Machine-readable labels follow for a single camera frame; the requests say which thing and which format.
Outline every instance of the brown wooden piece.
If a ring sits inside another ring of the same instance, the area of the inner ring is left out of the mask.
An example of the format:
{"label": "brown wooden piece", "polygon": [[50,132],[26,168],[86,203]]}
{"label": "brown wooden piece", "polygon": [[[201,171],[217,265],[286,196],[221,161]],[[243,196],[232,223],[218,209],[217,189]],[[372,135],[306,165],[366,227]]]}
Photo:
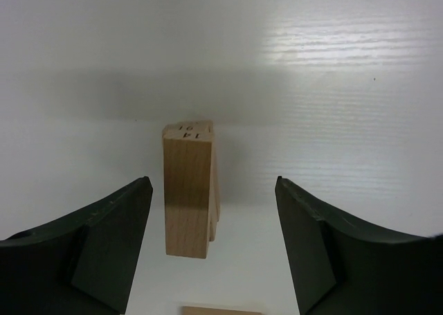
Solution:
{"label": "brown wooden piece", "polygon": [[262,315],[256,312],[241,312],[237,310],[223,310],[213,308],[200,307],[183,307],[181,309],[182,315]]}
{"label": "brown wooden piece", "polygon": [[163,155],[166,253],[206,258],[219,219],[213,123],[167,125]]}

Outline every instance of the white tabletop surface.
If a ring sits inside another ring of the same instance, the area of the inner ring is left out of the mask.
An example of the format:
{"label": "white tabletop surface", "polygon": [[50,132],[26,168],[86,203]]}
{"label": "white tabletop surface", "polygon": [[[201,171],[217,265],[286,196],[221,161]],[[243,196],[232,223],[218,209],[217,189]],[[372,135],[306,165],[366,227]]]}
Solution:
{"label": "white tabletop surface", "polygon": [[[147,175],[128,315],[298,314],[278,175],[370,222],[443,230],[441,0],[0,0],[0,239]],[[215,122],[208,259],[164,251],[161,129]]]}

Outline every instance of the wood grain texture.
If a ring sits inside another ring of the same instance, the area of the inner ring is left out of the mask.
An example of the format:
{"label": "wood grain texture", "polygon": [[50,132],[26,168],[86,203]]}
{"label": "wood grain texture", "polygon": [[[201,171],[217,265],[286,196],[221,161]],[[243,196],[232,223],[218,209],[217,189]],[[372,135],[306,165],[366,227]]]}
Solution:
{"label": "wood grain texture", "polygon": [[183,307],[182,315],[262,315],[256,312],[241,312],[237,310],[200,308],[200,307]]}
{"label": "wood grain texture", "polygon": [[167,125],[163,153],[166,253],[206,258],[218,221],[212,122]]}

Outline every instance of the wooden block front face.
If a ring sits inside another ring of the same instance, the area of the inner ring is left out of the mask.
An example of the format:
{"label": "wooden block front face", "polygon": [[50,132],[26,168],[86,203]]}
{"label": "wooden block front face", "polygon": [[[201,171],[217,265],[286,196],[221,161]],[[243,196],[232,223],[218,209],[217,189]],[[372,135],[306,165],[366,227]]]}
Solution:
{"label": "wooden block front face", "polygon": [[223,310],[213,308],[200,308],[200,307],[183,307],[181,310],[182,315],[262,315],[261,313],[254,312],[239,312],[236,310]]}
{"label": "wooden block front face", "polygon": [[209,132],[170,127],[163,133],[168,255],[206,258],[212,153],[213,135]]}

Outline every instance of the partially visible wooden block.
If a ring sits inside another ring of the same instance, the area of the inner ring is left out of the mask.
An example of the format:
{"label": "partially visible wooden block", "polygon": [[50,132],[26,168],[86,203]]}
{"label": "partially visible wooden block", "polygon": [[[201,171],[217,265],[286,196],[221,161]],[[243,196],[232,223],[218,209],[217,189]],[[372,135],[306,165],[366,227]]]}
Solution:
{"label": "partially visible wooden block", "polygon": [[219,219],[212,122],[167,125],[163,155],[166,253],[206,258]]}
{"label": "partially visible wooden block", "polygon": [[183,307],[181,309],[182,315],[262,315],[255,312],[240,312],[236,310],[223,310],[213,308],[200,307]]}

